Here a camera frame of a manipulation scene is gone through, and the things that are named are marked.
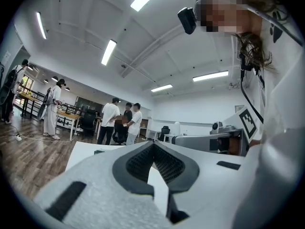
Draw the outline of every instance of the office chair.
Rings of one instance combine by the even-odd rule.
[[[91,133],[94,135],[94,121],[96,118],[96,113],[94,110],[88,109],[82,119],[80,128],[83,129],[82,137],[86,136],[86,134]]]
[[[114,125],[114,134],[112,135],[114,142],[121,145],[127,141],[126,138],[126,127],[123,125]]]
[[[163,126],[163,128],[161,129],[161,135],[158,138],[159,141],[163,141],[164,140],[164,135],[165,134],[169,134],[171,130],[168,128],[168,126]]]

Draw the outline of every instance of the cable on floor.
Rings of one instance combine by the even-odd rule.
[[[32,140],[36,140],[36,141],[41,141],[41,142],[50,142],[50,143],[69,143],[69,142],[72,142],[76,137],[77,135],[75,135],[75,137],[70,141],[49,141],[49,140],[42,140],[42,139],[35,139],[35,138],[31,138],[31,137],[28,137],[28,136],[32,136],[34,137],[35,135],[43,135],[43,134],[36,134],[36,133],[29,133],[27,135],[22,135],[19,133],[18,129],[16,127],[14,127],[17,131],[17,134],[16,135],[0,135],[0,137],[7,137],[7,136],[20,136],[20,137],[24,137],[26,139],[32,139]]]
[[[75,135],[75,137],[71,141],[49,141],[49,140],[35,139],[35,138],[23,136],[23,135],[21,135],[20,137],[24,137],[26,139],[31,139],[31,140],[36,140],[36,141],[41,141],[41,142],[49,142],[49,143],[69,143],[69,142],[72,142],[77,137],[77,135]]]

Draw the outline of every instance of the black rubber pad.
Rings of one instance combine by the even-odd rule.
[[[55,219],[62,221],[85,187],[86,184],[80,181],[73,182],[45,211]]]
[[[238,164],[233,164],[233,163],[229,163],[229,162],[225,162],[225,161],[219,161],[217,163],[219,166],[223,166],[229,169],[233,169],[233,170],[238,170],[240,165]]]

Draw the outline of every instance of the white pants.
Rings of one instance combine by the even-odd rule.
[[[56,113],[57,106],[55,104],[50,104],[47,107],[47,111],[44,115],[43,121],[43,133],[48,133],[49,135],[55,135],[56,128]]]
[[[136,137],[137,137],[137,135],[132,135],[132,134],[128,133],[126,146],[133,145]]]

